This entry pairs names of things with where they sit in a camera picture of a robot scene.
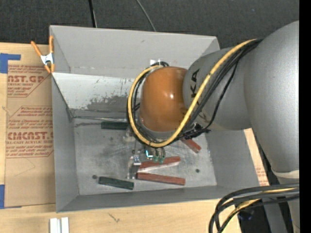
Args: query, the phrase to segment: wooden block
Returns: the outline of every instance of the wooden block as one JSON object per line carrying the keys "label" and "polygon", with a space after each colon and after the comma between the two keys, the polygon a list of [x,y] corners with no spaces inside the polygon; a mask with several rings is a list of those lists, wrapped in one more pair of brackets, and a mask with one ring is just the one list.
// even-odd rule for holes
{"label": "wooden block", "polygon": [[188,148],[190,148],[195,153],[198,153],[201,150],[201,147],[192,139],[181,139],[181,141],[185,143]]}
{"label": "wooden block", "polygon": [[172,177],[172,176],[164,176],[153,173],[137,173],[138,180],[144,181],[152,181],[152,182],[160,182],[160,183],[168,183],[168,184],[177,184],[177,185],[185,185],[186,180],[184,178]]}

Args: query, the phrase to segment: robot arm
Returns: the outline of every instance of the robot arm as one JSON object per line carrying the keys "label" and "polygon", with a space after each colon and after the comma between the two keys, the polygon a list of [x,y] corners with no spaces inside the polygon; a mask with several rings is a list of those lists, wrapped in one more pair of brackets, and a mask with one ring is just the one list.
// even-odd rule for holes
{"label": "robot arm", "polygon": [[[132,86],[129,121],[139,141],[153,148],[191,130],[196,136],[252,127],[279,182],[299,182],[298,72],[299,22],[294,22],[262,41],[202,56],[188,71],[150,67]],[[142,82],[136,120],[132,97]],[[300,232],[299,200],[289,203]]]}

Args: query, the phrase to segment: wire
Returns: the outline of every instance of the wire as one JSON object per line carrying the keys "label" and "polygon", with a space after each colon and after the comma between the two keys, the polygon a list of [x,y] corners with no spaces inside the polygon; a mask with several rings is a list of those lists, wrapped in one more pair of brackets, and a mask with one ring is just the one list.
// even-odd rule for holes
{"label": "wire", "polygon": [[197,116],[201,113],[203,107],[205,106],[207,100],[209,99],[209,97],[211,96],[211,94],[214,92],[214,90],[216,89],[216,87],[218,86],[218,84],[221,82],[221,80],[223,79],[223,77],[230,71],[230,69],[234,67],[234,70],[232,72],[232,75],[230,76],[229,80],[227,81],[227,84],[225,85],[225,88],[222,91],[222,94],[220,95],[218,102],[216,104],[216,107],[214,109],[214,112],[212,114],[212,118],[209,122],[209,124],[204,127],[204,130],[206,130],[214,121],[219,105],[233,79],[233,76],[235,74],[236,68],[238,66],[238,63],[240,61],[241,58],[243,58],[247,53],[249,53],[251,50],[253,50],[260,42],[262,41],[262,39],[260,40],[255,40],[253,42],[251,42],[250,44],[247,44],[245,47],[243,47],[243,49],[240,49],[239,53],[236,53],[236,55],[233,55],[224,65],[224,67],[221,69],[219,75],[217,76],[217,78],[214,80],[213,84],[211,85],[210,89],[207,91],[207,93],[204,95],[201,103],[199,104],[199,106],[197,107],[196,111],[193,113],[193,115],[191,116],[191,120],[188,122],[188,125],[191,126],[193,124],[193,122],[196,120]]}
{"label": "wire", "polygon": [[254,40],[248,40],[245,41],[237,46],[235,46],[234,48],[232,48],[230,51],[228,51],[217,63],[216,65],[211,69],[211,71],[209,72],[209,74],[205,77],[203,83],[201,84],[196,96],[194,97],[189,109],[187,110],[183,120],[181,121],[180,125],[178,126],[177,130],[165,141],[160,142],[160,143],[155,143],[155,142],[151,142],[150,140],[146,139],[145,137],[143,137],[141,135],[141,133],[137,130],[137,127],[135,125],[135,122],[133,121],[133,115],[132,115],[132,96],[133,96],[133,92],[135,89],[136,84],[138,83],[138,81],[140,80],[140,78],[145,75],[146,73],[148,73],[149,71],[155,69],[155,68],[159,68],[159,66],[157,67],[149,67],[147,69],[145,69],[142,73],[139,74],[139,76],[134,80],[133,85],[131,87],[130,93],[129,93],[129,97],[128,97],[128,104],[127,104],[127,111],[128,111],[128,117],[129,117],[129,122],[130,125],[134,131],[134,133],[136,134],[136,136],[145,144],[154,147],[154,148],[161,148],[164,147],[170,143],[172,143],[179,135],[179,133],[182,131],[182,129],[185,127],[187,121],[189,120],[189,117],[191,115],[191,113],[193,112],[201,94],[203,93],[204,88],[206,87],[208,81],[210,80],[210,77],[218,70],[218,68],[223,64],[223,62],[225,62],[232,54],[234,54],[236,51],[238,51],[240,48],[242,48],[244,45],[252,42]]}
{"label": "wire", "polygon": [[93,8],[92,0],[88,0],[88,5],[89,5],[89,10],[91,12],[93,28],[97,28],[97,21],[96,21],[96,18],[95,18],[95,12],[94,12],[94,8]]}
{"label": "wire", "polygon": [[145,11],[144,7],[141,5],[141,3],[139,2],[139,0],[136,0],[136,2],[139,4],[140,8],[142,9],[142,11],[144,12],[145,16],[147,17],[151,27],[153,28],[154,32],[156,32],[156,28],[155,26],[153,25],[153,23],[151,22],[151,19],[149,18],[147,12]]}
{"label": "wire", "polygon": [[[209,223],[209,232],[213,232],[213,224],[216,224],[216,228],[218,232],[222,232],[222,230],[225,228],[229,220],[238,212],[237,210],[247,208],[250,204],[246,202],[257,202],[258,200],[269,198],[269,199],[275,199],[273,201],[265,201],[265,202],[257,202],[257,206],[270,204],[270,203],[280,203],[284,201],[289,201],[292,199],[297,199],[299,197],[299,183],[290,183],[290,184],[283,184],[283,185],[272,185],[272,186],[259,186],[259,187],[250,187],[246,189],[242,189],[239,191],[232,192],[226,196],[224,196],[216,205],[215,213],[211,217],[210,223]],[[237,208],[229,215],[225,223],[223,223],[222,226],[220,226],[219,223],[219,214],[226,208],[236,205]]]}
{"label": "wire", "polygon": [[[273,201],[261,202],[260,200],[251,200],[251,201],[248,201],[248,203],[245,202],[245,203],[243,203],[243,205],[241,205],[241,207],[239,209],[236,208],[233,212],[230,213],[230,215],[226,218],[226,220],[224,221],[222,226],[218,229],[217,233],[222,233],[224,231],[224,229],[226,228],[226,226],[228,225],[229,221],[233,218],[233,216],[236,215],[241,210],[248,209],[249,207],[255,208],[258,206],[263,206],[263,205],[268,205],[268,204],[288,202],[291,200],[296,200],[298,198],[299,198],[299,195],[295,195],[295,196],[291,196],[288,198],[277,199],[277,200],[273,200]],[[209,233],[212,233],[212,232],[213,232],[213,224],[209,225]]]}

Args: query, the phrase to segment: yellow cable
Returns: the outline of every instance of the yellow cable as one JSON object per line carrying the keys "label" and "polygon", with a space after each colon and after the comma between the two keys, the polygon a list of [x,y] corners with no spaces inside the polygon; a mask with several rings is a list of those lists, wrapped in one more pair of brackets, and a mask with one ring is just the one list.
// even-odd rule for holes
{"label": "yellow cable", "polygon": [[185,114],[183,120],[181,121],[180,125],[178,126],[177,130],[171,135],[170,138],[168,138],[167,140],[160,142],[160,143],[155,143],[155,142],[151,142],[148,139],[146,139],[145,137],[143,137],[140,132],[138,131],[138,129],[136,128],[135,124],[134,124],[134,120],[133,120],[133,115],[132,115],[132,96],[133,96],[133,92],[134,92],[134,88],[137,84],[137,82],[139,81],[139,79],[147,72],[149,72],[152,69],[155,68],[160,68],[160,66],[155,66],[155,67],[149,67],[147,69],[145,69],[142,73],[139,74],[139,76],[134,80],[134,83],[131,87],[130,93],[129,93],[129,97],[128,97],[128,103],[127,103],[127,110],[128,110],[128,116],[129,116],[129,120],[130,120],[130,124],[131,127],[134,131],[134,133],[136,134],[136,136],[145,144],[150,145],[151,147],[154,148],[161,148],[164,147],[168,144],[170,144],[171,142],[173,142],[175,140],[175,138],[179,135],[179,133],[182,131],[182,129],[184,128],[184,126],[186,125],[187,121],[190,118],[190,115],[192,113],[192,111],[194,110],[197,101],[199,100],[201,94],[203,93],[204,88],[206,87],[210,77],[217,71],[217,69],[222,65],[223,62],[226,61],[227,58],[229,58],[232,54],[234,54],[237,50],[239,50],[241,47],[243,47],[244,45],[248,44],[253,40],[248,40],[245,41],[237,46],[235,46],[234,48],[232,48],[230,51],[228,51],[217,63],[216,65],[212,68],[212,70],[209,72],[209,74],[205,77],[203,83],[201,84],[196,96],[194,97],[189,109],[187,110],[187,113]]}

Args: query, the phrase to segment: blue tape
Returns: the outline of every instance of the blue tape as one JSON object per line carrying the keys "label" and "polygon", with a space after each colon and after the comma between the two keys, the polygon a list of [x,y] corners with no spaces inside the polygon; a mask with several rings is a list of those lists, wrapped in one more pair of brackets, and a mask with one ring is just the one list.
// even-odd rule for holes
{"label": "blue tape", "polygon": [[0,53],[0,73],[8,73],[9,60],[20,60],[20,54]]}
{"label": "blue tape", "polygon": [[0,184],[0,209],[4,209],[4,185]]}

